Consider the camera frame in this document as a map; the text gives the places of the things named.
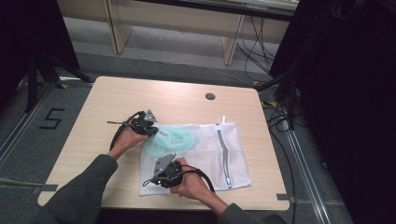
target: wooden table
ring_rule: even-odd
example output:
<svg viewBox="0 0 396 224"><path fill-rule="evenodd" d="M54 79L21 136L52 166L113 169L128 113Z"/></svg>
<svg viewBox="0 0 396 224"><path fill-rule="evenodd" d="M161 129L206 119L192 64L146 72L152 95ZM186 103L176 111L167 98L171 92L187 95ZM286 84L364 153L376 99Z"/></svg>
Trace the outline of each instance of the wooden table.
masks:
<svg viewBox="0 0 396 224"><path fill-rule="evenodd" d="M207 100L207 93L216 95ZM245 150L252 184L250 187L218 192L226 203L246 210L287 210L286 194L276 154L262 112L258 93L253 89L190 83L99 77L82 107L47 184L59 188L79 175L99 154L106 154L122 121L139 110L151 109L157 124L209 124L235 122ZM141 144L118 161L119 169L110 178L103 207L144 209L208 209L198 201L166 194L138 195ZM54 192L41 192L38 203L45 204Z"/></svg>

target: teal fabric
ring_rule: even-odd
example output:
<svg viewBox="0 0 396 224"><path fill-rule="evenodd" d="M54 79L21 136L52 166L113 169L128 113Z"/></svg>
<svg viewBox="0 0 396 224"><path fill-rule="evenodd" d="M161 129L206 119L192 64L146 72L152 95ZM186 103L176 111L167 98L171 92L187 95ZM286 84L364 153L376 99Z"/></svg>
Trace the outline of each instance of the teal fabric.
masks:
<svg viewBox="0 0 396 224"><path fill-rule="evenodd" d="M195 135L186 128L159 127L159 131L144 143L143 149L151 157L158 158L170 153L181 155L191 149L194 143Z"/></svg>

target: person's left hand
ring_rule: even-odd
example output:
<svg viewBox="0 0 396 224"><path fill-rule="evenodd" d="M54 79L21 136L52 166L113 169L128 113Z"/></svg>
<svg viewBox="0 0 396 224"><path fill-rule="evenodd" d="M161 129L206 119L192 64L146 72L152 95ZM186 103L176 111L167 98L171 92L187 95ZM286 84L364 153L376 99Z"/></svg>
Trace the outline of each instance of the person's left hand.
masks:
<svg viewBox="0 0 396 224"><path fill-rule="evenodd" d="M117 160L129 148L134 147L139 142L147 139L149 139L147 135L135 133L132 131L131 127L126 127L122 130L114 144L114 147L110 149L107 155Z"/></svg>

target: hand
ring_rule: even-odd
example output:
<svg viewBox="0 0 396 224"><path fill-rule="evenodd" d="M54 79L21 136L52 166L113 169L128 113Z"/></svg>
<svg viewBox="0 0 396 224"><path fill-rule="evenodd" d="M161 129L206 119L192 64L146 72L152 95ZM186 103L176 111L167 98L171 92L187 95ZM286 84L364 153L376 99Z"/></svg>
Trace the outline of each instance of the hand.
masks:
<svg viewBox="0 0 396 224"><path fill-rule="evenodd" d="M142 135L132 131L131 127L126 127L122 130L119 137L114 144L114 147L107 153L107 155L117 160L129 148L136 146L141 141L147 140L147 135Z"/></svg>
<svg viewBox="0 0 396 224"><path fill-rule="evenodd" d="M183 171L192 170L184 158L177 160L182 165ZM178 193L179 197L186 197L189 199L198 200L206 204L216 215L220 216L228 207L216 193L210 191L206 186L204 180L196 173L189 173L183 175L183 180L176 187L171 188L171 193Z"/></svg>

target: zipper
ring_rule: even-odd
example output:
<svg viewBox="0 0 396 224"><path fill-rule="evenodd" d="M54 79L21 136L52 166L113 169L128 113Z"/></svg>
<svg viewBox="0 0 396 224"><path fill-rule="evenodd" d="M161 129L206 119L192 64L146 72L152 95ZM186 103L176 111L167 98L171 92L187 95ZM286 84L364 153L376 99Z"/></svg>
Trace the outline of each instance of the zipper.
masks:
<svg viewBox="0 0 396 224"><path fill-rule="evenodd" d="M220 145L223 149L223 168L224 168L224 174L225 174L225 181L227 183L228 189L231 189L233 186L231 184L230 170L228 168L228 148L225 145L225 142L224 142L224 139L223 139L222 133L221 133L221 126L219 124L215 125L215 130L218 133Z"/></svg>

